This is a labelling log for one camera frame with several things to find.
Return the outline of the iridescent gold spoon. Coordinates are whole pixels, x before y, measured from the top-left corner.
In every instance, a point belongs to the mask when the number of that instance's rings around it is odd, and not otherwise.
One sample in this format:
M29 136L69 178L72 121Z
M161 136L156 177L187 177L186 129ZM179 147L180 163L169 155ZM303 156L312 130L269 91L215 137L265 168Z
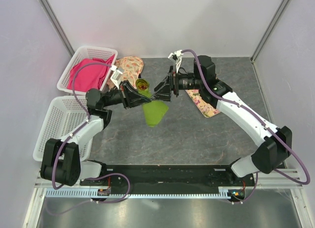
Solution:
M143 79L140 79L140 80L137 80L136 87L137 89L141 91L145 91L146 89L149 88L149 83Z

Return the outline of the green paper napkin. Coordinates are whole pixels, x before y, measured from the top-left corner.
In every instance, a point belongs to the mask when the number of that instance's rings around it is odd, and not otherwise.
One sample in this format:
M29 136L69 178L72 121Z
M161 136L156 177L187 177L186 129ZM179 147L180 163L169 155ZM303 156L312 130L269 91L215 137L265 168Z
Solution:
M150 87L146 89L145 91L141 91L139 89L137 90L140 94L146 97L150 98L152 96ZM146 124L150 127L155 127L161 122L166 112L168 111L169 107L162 101L153 100L150 103L143 104L142 109L144 112Z

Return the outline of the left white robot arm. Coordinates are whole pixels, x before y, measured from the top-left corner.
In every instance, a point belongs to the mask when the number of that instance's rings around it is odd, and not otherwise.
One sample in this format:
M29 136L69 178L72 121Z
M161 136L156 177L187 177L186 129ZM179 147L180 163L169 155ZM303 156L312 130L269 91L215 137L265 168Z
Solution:
M108 110L108 106L123 104L124 108L133 108L152 100L149 83L138 79L135 87L123 81L118 88L105 93L90 89L86 93L86 101L83 107L87 113L86 120L63 138L50 138L45 144L40 176L50 180L55 190L64 185L72 186L79 179L79 149L109 125L112 110Z

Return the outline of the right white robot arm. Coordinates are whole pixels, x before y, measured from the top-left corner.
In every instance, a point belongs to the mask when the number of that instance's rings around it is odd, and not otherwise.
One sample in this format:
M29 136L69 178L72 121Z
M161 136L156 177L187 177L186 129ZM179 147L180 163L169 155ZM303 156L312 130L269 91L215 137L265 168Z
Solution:
M182 57L171 53L173 65L166 78L154 89L158 100L170 101L180 90L198 90L201 98L213 108L232 119L253 140L258 149L251 155L232 162L226 169L225 179L238 185L243 177L256 172L269 174L282 164L291 153L292 132L279 128L257 115L226 83L217 78L211 57L200 55L194 60L192 73L180 73Z

